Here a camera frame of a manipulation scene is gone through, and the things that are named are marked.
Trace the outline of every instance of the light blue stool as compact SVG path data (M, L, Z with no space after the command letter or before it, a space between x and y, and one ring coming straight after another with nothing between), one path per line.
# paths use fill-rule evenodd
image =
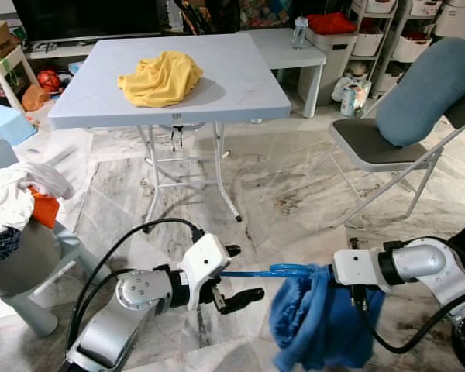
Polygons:
M19 145L36 133L28 119L16 108L0 105L0 137L11 145Z

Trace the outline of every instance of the tile floor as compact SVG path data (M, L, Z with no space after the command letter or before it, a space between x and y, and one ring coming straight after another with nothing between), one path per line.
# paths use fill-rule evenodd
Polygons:
M310 164L332 140L328 124L338 119L337 108L317 108L313 119L301 116L294 101L289 119L228 124L222 174L232 200L243 215L234 220L214 187L175 188L163 193L155 216L190 219L216 234L224 243L239 244L243 252L233 260L234 269L265 269L270 264L330 261L334 251L357 237L363 248L390 239L416 236L448 237L465 226L465 133L451 143L434 171L411 217L403 218L412 199L411 186L420 181L412 174L353 218L346 228L331 225L357 202L337 169L326 161L306 176ZM63 202L59 220L73 229L93 253L102 255L124 232L141 223L153 197L153 176L143 161L144 148L132 128L64 129L53 131L46 120L50 105L35 115L41 127L37 135L16 147L21 160L54 165L76 187ZM450 129L439 122L426 139L431 145ZM157 148L170 155L170 135L157 130ZM210 153L211 133L204 127L185 133L182 153ZM357 170L341 153L342 169L361 197L378 189L392 174L367 174ZM213 164L183 163L165 167L166 177L203 179L213 174ZM110 263L112 268L150 269L175 262L189 247L181 226L159 226L148 236L135 235ZM0 371L55 371L64 356L64 335L83 281L77 267L40 288L34 300L51 307L59 317L57 330L38 339L0 302ZM251 372L275 371L271 363L277 347L268 329L270 301L281 282L265 279L224 279L226 295L262 286L263 301L241 312L219 316L213 305L195 312L171 310L144 329L126 370L131 372ZM90 314L109 296L103 293ZM430 293L420 284L396 288L384 303L379 332L393 344L401 344L437 309ZM413 351L397 356L379 345L365 371L464 370L451 350L450 326L441 322Z

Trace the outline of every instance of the red ball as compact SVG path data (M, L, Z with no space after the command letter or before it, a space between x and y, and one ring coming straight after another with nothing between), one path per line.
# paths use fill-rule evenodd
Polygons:
M38 74L38 82L40 87L48 90L50 93L59 91L60 79L52 70L43 70Z

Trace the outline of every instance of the blue cloth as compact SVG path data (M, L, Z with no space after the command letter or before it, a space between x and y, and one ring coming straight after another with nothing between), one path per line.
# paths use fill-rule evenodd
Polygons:
M0 261L13 254L19 248L21 232L12 227L0 232Z
M418 143L465 95L465 39L440 40L422 53L376 114L381 135L395 146Z
M349 288L329 284L328 266L312 266L312 276L287 279L272 303L270 331L281 348L274 363L281 372L296 363L306 370L361 368L372 357L373 337L351 305ZM375 326L384 292L367 290L367 299Z

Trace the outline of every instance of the television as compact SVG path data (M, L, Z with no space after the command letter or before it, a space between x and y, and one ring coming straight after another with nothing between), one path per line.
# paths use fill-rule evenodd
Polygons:
M31 42L160 32L156 0L12 0Z

